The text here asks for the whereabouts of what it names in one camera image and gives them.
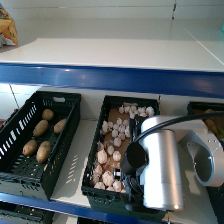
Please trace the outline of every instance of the white surface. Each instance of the white surface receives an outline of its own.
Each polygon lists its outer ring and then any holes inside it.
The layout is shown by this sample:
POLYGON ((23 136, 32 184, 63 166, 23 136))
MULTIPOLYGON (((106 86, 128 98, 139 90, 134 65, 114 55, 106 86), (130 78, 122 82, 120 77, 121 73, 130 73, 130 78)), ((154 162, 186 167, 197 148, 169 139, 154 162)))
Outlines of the white surface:
POLYGON ((224 33, 221 32, 224 24, 224 5, 222 9, 223 19, 217 20, 178 20, 208 52, 214 54, 224 65, 224 33))
POLYGON ((78 217, 55 213, 53 224, 76 224, 78 217))
POLYGON ((9 84, 0 84, 0 93, 12 93, 9 84))
POLYGON ((87 197, 82 195, 81 185, 96 125, 96 121, 80 121, 51 197, 52 200, 90 207, 87 197))
POLYGON ((178 145, 179 163, 185 209, 169 213, 169 220, 174 223, 216 224, 207 190, 196 179, 190 154, 178 145))
POLYGON ((17 94, 29 94, 32 95, 34 92, 36 92, 38 89, 41 88, 41 86, 27 86, 27 85, 11 85, 13 93, 17 94))
POLYGON ((10 93, 0 93, 0 99, 0 119, 6 120, 13 113, 14 109, 18 109, 18 107, 13 95, 10 93))
POLYGON ((16 26, 19 45, 2 48, 0 62, 224 71, 175 20, 37 17, 16 26))
MULTIPOLYGON (((90 207, 87 198, 81 193, 81 183, 96 125, 96 121, 81 120, 51 197, 52 200, 90 207)), ((196 180, 190 155, 180 147, 178 153, 185 210, 169 213, 166 218, 169 216, 170 221, 176 223, 215 224, 216 218, 206 188, 196 180)))

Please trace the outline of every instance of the white countertop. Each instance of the white countertop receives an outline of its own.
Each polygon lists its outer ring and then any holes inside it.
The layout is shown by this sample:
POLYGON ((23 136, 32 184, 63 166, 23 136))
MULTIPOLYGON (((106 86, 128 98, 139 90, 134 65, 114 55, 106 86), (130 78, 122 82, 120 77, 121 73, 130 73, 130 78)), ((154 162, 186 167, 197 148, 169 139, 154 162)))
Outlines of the white countertop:
POLYGON ((0 62, 223 72, 223 21, 206 21, 16 20, 19 44, 0 49, 0 62), (211 33, 209 43, 200 42, 199 37, 211 33))
MULTIPOLYGON (((87 197, 82 195, 81 185, 96 125, 97 121, 80 121, 51 200, 90 207, 87 197)), ((169 217, 176 223, 217 223, 206 188, 198 183, 194 175, 190 155, 179 146, 178 153, 185 209, 167 214, 164 221, 169 217)))

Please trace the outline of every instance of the silver metal cylinder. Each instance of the silver metal cylinder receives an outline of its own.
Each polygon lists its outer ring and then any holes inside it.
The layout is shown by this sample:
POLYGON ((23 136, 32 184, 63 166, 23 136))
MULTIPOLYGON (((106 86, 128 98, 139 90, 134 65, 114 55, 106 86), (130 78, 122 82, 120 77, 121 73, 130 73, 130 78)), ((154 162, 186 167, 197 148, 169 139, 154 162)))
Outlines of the silver metal cylinder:
MULTIPOLYGON (((147 130, 142 124, 141 132, 147 130)), ((181 175, 175 133, 159 130, 140 141, 149 157, 149 164, 140 176, 144 185, 144 206, 160 210, 184 208, 181 175)))

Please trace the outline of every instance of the crate handle hole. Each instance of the crate handle hole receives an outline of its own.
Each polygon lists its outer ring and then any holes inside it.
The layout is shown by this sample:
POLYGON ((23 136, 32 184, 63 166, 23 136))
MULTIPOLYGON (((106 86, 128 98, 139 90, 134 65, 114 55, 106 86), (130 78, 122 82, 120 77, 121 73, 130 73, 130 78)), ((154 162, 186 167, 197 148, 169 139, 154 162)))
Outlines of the crate handle hole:
POLYGON ((64 103, 65 98, 64 97, 53 97, 53 101, 58 102, 58 103, 64 103))

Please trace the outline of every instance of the black plastic crate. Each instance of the black plastic crate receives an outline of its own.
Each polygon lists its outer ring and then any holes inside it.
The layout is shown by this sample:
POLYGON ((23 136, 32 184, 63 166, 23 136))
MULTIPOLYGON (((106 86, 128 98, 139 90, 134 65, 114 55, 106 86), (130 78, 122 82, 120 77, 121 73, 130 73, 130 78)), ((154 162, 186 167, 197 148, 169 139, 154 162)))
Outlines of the black plastic crate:
POLYGON ((151 214, 130 212, 125 209, 125 206, 120 199, 120 193, 95 189, 90 186, 90 177, 92 175, 93 164, 97 152, 97 142, 99 141, 99 139, 101 140, 101 142, 103 142, 103 137, 100 135, 100 129, 102 127, 103 121, 108 121, 109 112, 112 108, 120 107, 124 102, 137 103, 139 107, 151 106, 155 111, 155 115, 160 114, 157 100, 105 96, 82 180, 82 193, 83 195, 87 196, 92 209, 118 215, 131 216, 138 219, 160 222, 165 216, 166 212, 157 210, 153 210, 154 212, 152 212, 151 214))
MULTIPOLYGON (((215 111, 224 111, 224 104, 221 103, 204 103, 204 102, 190 102, 187 110, 188 114, 204 113, 204 111, 212 109, 215 111)), ((218 126, 224 127, 224 119, 217 118, 218 126)), ((224 183, 221 187, 207 187, 213 211, 217 217, 219 224, 224 223, 224 183)))
POLYGON ((16 224, 51 224, 54 212, 0 202, 0 217, 16 224))
POLYGON ((48 200, 54 190, 61 167, 80 121, 80 94, 36 92, 0 131, 0 192, 48 200), (51 143, 51 154, 43 164, 36 161, 36 153, 24 156, 24 145, 33 139, 33 130, 42 119, 44 109, 55 116, 48 130, 39 138, 51 143), (60 134, 54 125, 66 118, 60 134))

